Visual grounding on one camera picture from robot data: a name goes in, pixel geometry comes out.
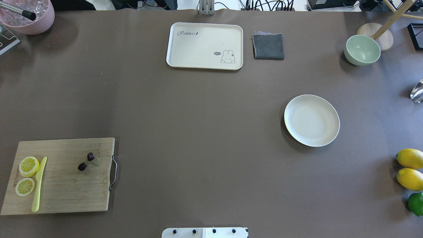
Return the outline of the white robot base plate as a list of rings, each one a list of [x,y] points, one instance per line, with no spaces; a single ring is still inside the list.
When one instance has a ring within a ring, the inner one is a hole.
[[[165,228],[162,238],[248,238],[244,227],[183,227]]]

